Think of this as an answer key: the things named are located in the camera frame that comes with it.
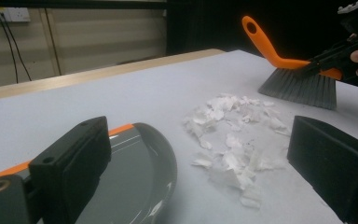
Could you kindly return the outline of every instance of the wall outlet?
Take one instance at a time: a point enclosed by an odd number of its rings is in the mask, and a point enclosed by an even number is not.
[[[0,14],[5,16],[6,21],[31,21],[26,7],[0,7]]]

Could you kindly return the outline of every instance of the black cord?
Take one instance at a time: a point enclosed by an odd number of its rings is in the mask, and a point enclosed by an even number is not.
[[[7,37],[7,42],[10,45],[11,57],[12,57],[13,63],[14,63],[14,70],[16,71],[16,82],[19,83],[19,72],[17,71],[16,59],[14,58],[13,47],[11,47],[10,38],[8,37],[7,30],[5,29],[5,25],[4,25],[4,23],[3,23],[2,19],[1,19],[1,16],[0,16],[0,22],[1,22],[2,28],[5,31],[5,35]]]
[[[2,18],[4,19],[4,23],[5,23],[5,25],[6,25],[7,29],[8,29],[8,32],[9,32],[10,35],[11,35],[11,38],[13,39],[14,45],[16,46],[17,53],[18,53],[18,55],[19,55],[21,64],[22,64],[22,66],[24,67],[25,72],[27,73],[28,78],[30,79],[30,81],[32,81],[31,76],[30,76],[30,74],[28,73],[28,69],[27,69],[27,67],[25,67],[25,63],[24,63],[24,61],[22,60],[22,57],[21,57],[21,54],[20,54],[20,50],[19,50],[19,46],[17,46],[16,39],[14,38],[14,35],[11,33],[10,27],[8,26],[7,20],[5,19],[5,15],[4,15],[3,13],[1,13],[1,16],[2,16]]]

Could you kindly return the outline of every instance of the pile of shredded paper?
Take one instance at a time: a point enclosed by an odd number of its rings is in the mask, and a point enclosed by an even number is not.
[[[288,143],[291,132],[274,107],[271,102],[220,94],[185,117],[186,130],[201,147],[192,165],[205,168],[213,182],[238,189],[247,207],[258,209],[262,203],[257,174],[287,164],[287,145],[274,145],[274,138]],[[277,153],[272,156],[264,147]]]

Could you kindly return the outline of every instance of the brush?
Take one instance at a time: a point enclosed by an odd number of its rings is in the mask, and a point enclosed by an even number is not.
[[[332,68],[316,71],[313,76],[303,76],[304,70],[301,68],[309,65],[309,61],[281,58],[267,35],[251,17],[243,17],[242,26],[261,54],[277,67],[258,92],[303,105],[325,109],[337,107],[336,79],[342,77],[339,70]]]

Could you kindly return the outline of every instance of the brush bristles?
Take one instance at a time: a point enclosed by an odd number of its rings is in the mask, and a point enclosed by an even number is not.
[[[303,105],[331,110],[337,107],[334,79],[319,75],[297,78],[291,69],[277,68],[258,92]]]

